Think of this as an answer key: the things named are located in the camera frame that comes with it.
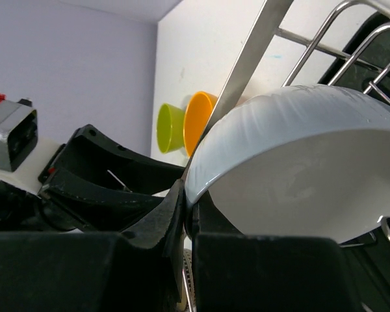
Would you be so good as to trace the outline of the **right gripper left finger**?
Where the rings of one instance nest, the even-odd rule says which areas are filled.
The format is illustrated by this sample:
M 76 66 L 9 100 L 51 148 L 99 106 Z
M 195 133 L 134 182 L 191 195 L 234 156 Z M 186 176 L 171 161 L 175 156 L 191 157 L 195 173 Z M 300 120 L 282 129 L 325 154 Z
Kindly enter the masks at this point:
M 0 231 L 0 311 L 173 311 L 182 184 L 123 231 Z

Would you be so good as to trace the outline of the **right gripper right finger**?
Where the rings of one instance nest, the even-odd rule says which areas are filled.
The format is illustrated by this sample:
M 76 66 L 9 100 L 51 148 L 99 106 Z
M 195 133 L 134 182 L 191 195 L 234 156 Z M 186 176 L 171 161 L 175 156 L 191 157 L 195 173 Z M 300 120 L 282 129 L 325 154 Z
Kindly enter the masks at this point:
M 192 208 L 198 311 L 359 311 L 347 260 L 331 239 L 244 235 L 203 195 Z

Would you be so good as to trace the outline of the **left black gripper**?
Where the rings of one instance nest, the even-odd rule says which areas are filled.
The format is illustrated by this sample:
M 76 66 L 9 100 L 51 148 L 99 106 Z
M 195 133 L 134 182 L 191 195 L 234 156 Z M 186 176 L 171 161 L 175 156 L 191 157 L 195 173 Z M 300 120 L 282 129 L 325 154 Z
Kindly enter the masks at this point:
M 0 180 L 0 231 L 123 231 L 163 201 L 105 188 L 63 168 L 44 171 L 38 180 L 45 198 Z

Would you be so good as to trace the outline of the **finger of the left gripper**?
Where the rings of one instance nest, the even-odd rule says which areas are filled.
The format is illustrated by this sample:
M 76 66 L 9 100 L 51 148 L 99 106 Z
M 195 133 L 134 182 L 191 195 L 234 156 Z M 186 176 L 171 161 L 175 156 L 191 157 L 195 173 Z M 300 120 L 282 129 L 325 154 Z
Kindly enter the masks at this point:
M 61 166 L 85 181 L 108 189 L 156 194 L 169 189 L 182 166 L 156 161 L 113 141 L 93 125 L 74 132 L 61 155 Z

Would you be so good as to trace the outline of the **white ribbed bowl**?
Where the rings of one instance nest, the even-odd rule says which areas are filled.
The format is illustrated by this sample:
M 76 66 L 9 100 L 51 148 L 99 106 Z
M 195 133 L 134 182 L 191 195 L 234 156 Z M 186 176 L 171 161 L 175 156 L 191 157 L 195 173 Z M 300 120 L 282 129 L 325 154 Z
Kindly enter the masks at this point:
M 390 106 L 338 86 L 287 86 L 217 121 L 196 149 L 204 195 L 242 233 L 343 243 L 390 216 Z

